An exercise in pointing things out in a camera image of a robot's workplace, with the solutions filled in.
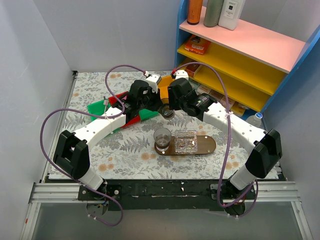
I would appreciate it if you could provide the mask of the clear textured acrylic holder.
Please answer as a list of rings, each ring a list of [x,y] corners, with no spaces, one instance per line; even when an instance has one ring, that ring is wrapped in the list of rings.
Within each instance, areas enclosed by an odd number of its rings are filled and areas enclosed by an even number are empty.
[[[195,130],[176,130],[174,132],[174,152],[178,155],[193,155],[198,151]]]

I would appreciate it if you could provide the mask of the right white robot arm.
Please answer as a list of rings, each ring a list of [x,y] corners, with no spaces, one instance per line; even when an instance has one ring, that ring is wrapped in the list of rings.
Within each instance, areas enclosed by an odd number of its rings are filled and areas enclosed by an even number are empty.
[[[174,80],[168,87],[169,107],[183,110],[191,117],[227,133],[249,154],[246,163],[224,184],[223,190],[237,199],[256,179],[264,179],[282,158],[281,136],[278,131],[255,127],[242,120],[206,93],[197,94],[185,78]]]

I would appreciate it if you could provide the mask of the green translucent cup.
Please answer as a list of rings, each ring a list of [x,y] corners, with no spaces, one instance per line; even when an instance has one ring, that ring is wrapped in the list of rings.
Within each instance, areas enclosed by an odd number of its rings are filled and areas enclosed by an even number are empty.
[[[171,120],[175,117],[175,111],[173,109],[170,109],[170,106],[168,103],[163,104],[159,109],[158,113],[161,114],[161,116],[165,120]]]

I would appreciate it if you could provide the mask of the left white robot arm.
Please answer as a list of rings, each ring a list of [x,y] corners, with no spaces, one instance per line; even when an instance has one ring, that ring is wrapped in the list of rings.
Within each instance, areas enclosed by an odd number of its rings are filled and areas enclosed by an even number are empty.
[[[106,196],[103,178],[91,166],[89,151],[111,132],[129,124],[143,109],[157,111],[162,105],[158,84],[161,77],[155,74],[145,80],[135,80],[121,104],[115,102],[103,115],[88,125],[69,132],[63,131],[53,156],[53,162],[73,179],[89,187],[95,200]]]

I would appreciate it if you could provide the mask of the clear glass cup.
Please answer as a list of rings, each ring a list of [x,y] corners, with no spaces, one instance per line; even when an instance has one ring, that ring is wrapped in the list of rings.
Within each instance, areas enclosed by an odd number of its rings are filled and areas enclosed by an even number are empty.
[[[165,152],[170,145],[172,139],[172,133],[167,128],[158,128],[153,134],[155,147],[161,152]]]

